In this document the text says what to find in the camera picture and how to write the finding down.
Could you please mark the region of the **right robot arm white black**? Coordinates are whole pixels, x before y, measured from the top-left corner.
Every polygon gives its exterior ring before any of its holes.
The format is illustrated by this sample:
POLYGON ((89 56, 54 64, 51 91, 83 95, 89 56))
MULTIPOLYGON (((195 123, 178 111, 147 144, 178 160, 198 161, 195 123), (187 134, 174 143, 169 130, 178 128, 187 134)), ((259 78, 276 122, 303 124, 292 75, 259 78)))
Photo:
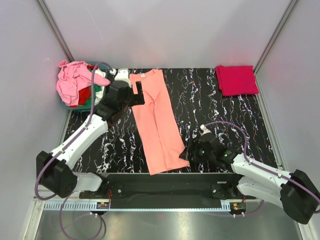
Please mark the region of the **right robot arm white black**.
POLYGON ((300 224, 308 224, 320 205, 320 192, 305 172, 265 165, 236 148, 223 146, 212 133, 188 140, 179 156, 189 162, 209 162, 240 175, 239 181, 227 185, 230 197, 246 195, 272 203, 300 224))

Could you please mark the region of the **salmon orange t-shirt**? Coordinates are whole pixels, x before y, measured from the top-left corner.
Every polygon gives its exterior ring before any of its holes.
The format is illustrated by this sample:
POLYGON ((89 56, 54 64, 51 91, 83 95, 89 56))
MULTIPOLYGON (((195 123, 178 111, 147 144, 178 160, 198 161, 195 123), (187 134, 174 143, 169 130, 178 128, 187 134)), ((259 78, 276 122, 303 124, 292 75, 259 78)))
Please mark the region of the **salmon orange t-shirt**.
POLYGON ((146 73, 130 74, 134 91, 141 82, 145 103, 132 107, 150 175, 188 167, 181 159, 185 149, 173 113, 171 99, 163 71, 152 69, 146 73))

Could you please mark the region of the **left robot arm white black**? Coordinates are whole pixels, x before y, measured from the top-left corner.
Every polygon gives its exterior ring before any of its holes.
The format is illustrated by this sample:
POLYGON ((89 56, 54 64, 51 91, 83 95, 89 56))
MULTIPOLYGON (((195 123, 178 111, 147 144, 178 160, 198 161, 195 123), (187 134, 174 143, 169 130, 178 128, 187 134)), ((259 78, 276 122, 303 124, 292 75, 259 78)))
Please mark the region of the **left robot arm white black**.
POLYGON ((137 81, 135 86, 137 93, 126 81, 112 82, 93 112, 65 142, 49 153, 41 151, 36 157, 36 185, 61 198, 79 191, 90 191, 95 197, 103 198, 108 193, 103 177, 92 172, 74 172, 73 168, 92 143, 115 125, 129 107, 144 105, 142 83, 137 81))

